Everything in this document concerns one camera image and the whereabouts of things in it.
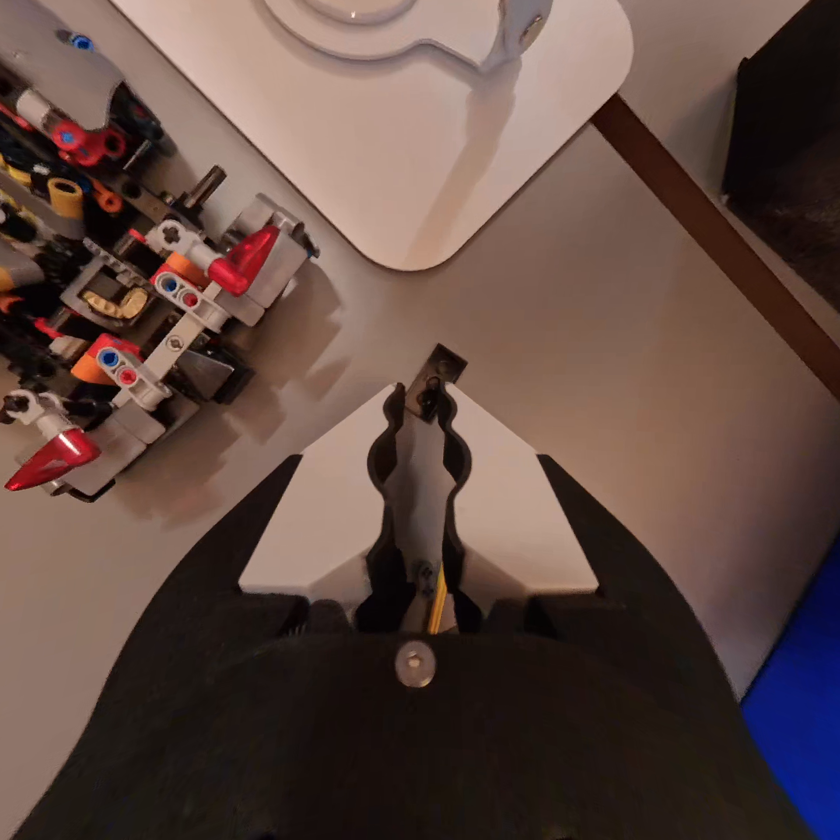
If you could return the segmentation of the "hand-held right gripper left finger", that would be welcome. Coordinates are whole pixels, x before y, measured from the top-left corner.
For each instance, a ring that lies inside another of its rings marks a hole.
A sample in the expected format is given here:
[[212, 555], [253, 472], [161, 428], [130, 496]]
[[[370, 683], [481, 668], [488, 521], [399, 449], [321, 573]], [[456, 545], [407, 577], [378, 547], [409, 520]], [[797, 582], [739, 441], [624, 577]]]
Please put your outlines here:
[[307, 446], [238, 579], [254, 595], [364, 601], [366, 557], [382, 533], [385, 500], [369, 457], [403, 420], [405, 386], [388, 385]]

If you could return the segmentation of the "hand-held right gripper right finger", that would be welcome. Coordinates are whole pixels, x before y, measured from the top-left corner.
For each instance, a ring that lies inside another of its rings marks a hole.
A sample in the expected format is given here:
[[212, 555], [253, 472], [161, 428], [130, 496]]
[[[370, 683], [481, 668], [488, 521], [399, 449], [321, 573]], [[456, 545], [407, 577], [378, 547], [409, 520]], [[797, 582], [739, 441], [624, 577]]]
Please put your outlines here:
[[454, 385], [437, 402], [448, 592], [467, 599], [589, 595], [598, 581], [537, 451]]

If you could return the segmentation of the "dark grey lego brick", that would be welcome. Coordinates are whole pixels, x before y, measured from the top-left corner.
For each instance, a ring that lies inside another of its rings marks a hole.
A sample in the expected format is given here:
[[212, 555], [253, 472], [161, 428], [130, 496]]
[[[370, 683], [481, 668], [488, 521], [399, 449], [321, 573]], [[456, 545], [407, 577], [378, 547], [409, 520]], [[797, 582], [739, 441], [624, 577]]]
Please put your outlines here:
[[444, 385], [456, 383], [467, 364], [457, 353], [437, 343], [406, 388], [406, 411], [423, 423], [431, 424], [436, 418]]

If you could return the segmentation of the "pile of loose lego pieces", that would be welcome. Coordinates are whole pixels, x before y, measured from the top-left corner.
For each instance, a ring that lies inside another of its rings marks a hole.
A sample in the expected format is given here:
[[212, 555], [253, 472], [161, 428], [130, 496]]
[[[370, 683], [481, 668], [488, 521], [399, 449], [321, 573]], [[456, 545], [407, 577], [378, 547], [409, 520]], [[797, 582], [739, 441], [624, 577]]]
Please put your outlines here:
[[414, 568], [415, 598], [409, 625], [412, 629], [435, 635], [440, 632], [448, 588], [442, 564], [433, 566], [419, 560]]

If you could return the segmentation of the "partly built lego car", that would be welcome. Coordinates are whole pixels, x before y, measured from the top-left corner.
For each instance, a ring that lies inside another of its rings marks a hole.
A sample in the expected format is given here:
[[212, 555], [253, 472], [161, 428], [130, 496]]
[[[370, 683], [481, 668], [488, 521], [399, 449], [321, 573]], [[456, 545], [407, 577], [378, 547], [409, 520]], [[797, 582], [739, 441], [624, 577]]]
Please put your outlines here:
[[92, 503], [241, 394], [236, 339], [320, 249], [262, 193], [211, 238], [225, 170], [152, 190], [176, 147], [121, 69], [43, 3], [1, 7], [2, 425], [37, 435], [4, 487]]

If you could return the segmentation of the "dark printed lego box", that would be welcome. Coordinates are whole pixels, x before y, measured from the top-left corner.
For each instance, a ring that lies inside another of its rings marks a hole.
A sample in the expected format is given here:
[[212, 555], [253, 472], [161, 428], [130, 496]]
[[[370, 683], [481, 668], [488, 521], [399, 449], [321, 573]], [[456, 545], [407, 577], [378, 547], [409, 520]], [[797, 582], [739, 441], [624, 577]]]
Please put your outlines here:
[[838, 1], [806, 3], [741, 62], [722, 192], [838, 311]]

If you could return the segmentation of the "blue storage bin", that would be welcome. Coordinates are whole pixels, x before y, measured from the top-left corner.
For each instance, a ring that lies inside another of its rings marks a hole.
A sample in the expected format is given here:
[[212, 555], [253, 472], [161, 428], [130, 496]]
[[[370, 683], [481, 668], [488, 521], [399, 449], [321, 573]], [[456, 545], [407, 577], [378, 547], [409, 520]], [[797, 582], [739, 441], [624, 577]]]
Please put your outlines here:
[[775, 778], [816, 837], [839, 838], [839, 541], [741, 703]]

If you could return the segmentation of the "white rounded board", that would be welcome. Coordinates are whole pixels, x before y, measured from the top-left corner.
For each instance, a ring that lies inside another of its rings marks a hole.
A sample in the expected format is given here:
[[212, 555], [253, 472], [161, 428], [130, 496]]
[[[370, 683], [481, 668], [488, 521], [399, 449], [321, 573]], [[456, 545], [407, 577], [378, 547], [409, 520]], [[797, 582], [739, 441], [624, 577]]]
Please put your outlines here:
[[115, 6], [364, 256], [445, 262], [623, 84], [634, 41], [616, 1], [553, 2], [518, 59], [487, 73], [432, 47], [325, 55], [266, 2]]

